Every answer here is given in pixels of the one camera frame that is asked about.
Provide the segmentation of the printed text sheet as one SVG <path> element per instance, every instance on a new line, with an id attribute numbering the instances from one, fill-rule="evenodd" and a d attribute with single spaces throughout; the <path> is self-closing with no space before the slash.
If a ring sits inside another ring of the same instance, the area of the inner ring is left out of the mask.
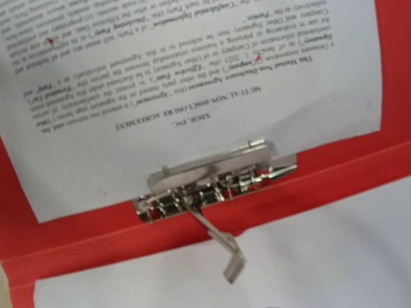
<path id="1" fill-rule="evenodd" d="M 2 1 L 1 139 L 39 223 L 263 139 L 377 132 L 374 1 Z"/>

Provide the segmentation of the red folder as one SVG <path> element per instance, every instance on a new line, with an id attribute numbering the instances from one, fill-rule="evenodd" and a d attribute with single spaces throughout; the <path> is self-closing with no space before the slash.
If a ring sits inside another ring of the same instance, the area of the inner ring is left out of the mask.
<path id="1" fill-rule="evenodd" d="M 298 156 L 298 171 L 267 189 L 209 207 L 236 235 L 410 174 L 410 2 L 377 1 L 382 53 L 381 130 Z M 1 273 L 15 307 L 33 307 L 35 281 L 179 248 L 206 239 L 184 214 L 154 225 L 130 202 L 40 224 L 1 151 Z"/>

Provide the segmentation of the white sheet top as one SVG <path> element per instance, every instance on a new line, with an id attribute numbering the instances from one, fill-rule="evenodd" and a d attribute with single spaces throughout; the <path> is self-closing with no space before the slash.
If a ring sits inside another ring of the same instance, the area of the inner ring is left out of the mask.
<path id="1" fill-rule="evenodd" d="M 36 307 L 409 307 L 410 179 L 212 241 L 38 281 Z"/>

